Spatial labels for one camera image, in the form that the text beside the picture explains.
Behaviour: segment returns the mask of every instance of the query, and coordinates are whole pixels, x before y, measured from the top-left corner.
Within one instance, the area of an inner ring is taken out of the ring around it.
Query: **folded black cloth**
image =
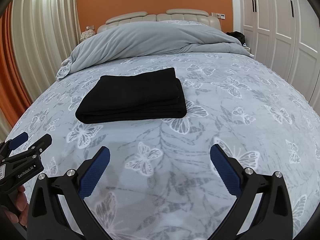
[[[182,118],[187,114],[181,82],[174,68],[136,76],[102,76],[80,103],[76,118],[99,123],[158,118]]]

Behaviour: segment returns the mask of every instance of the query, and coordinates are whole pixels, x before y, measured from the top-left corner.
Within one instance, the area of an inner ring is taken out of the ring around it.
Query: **beige leather headboard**
[[[130,22],[160,22],[166,20],[185,20],[185,21],[193,21],[206,24],[210,27],[221,30],[221,25],[219,20],[214,16],[209,16],[209,14],[205,11],[194,10],[194,9],[171,9],[167,10],[166,13],[162,14],[150,14],[147,12],[134,12],[119,15],[113,17],[106,21],[106,24],[99,27],[97,33],[103,32],[110,28],[116,27],[121,24],[126,24]]]

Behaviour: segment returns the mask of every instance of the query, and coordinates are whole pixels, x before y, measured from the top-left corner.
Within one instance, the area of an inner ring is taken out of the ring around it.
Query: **finger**
[[[19,192],[25,192],[26,188],[22,185],[22,186],[18,187],[18,191]]]
[[[16,207],[17,209],[22,212],[26,208],[28,201],[27,197],[23,192],[19,192],[17,195],[17,200],[16,200]]]
[[[28,223],[28,211],[29,211],[29,204],[26,205],[26,208],[24,209],[24,211],[21,212],[19,216],[19,223],[22,226],[26,226],[26,224]]]
[[[6,209],[4,209],[4,212],[9,218],[9,220],[11,221],[11,223],[16,224],[19,222],[19,219],[15,214],[11,213],[9,210],[6,210]]]

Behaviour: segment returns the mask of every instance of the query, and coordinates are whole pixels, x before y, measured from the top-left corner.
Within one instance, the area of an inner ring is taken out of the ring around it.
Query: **metal screw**
[[[245,172],[246,174],[251,175],[251,174],[253,174],[253,169],[251,169],[251,168],[246,168],[246,169],[244,170],[244,172]]]
[[[282,173],[279,172],[279,171],[276,171],[275,175],[276,175],[276,177],[278,177],[278,178],[282,178]]]
[[[38,179],[44,179],[45,178],[45,174],[44,173],[41,173],[39,176],[38,176]]]
[[[76,173],[75,170],[68,170],[68,171],[67,171],[67,175],[68,175],[69,177],[73,176],[75,173]]]

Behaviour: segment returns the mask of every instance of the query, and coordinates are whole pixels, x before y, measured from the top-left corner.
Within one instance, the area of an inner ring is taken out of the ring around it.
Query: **blue gripper pad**
[[[13,138],[9,143],[9,149],[14,151],[18,147],[20,147],[22,144],[24,144],[26,141],[28,141],[29,136],[26,132],[23,132],[22,134],[18,135],[16,138]]]
[[[217,144],[211,147],[210,158],[229,193],[239,197],[242,192],[241,179],[228,161],[227,155]]]
[[[79,180],[78,194],[82,200],[89,197],[96,187],[99,179],[110,162],[110,151],[106,147],[101,147],[92,158],[92,163]]]

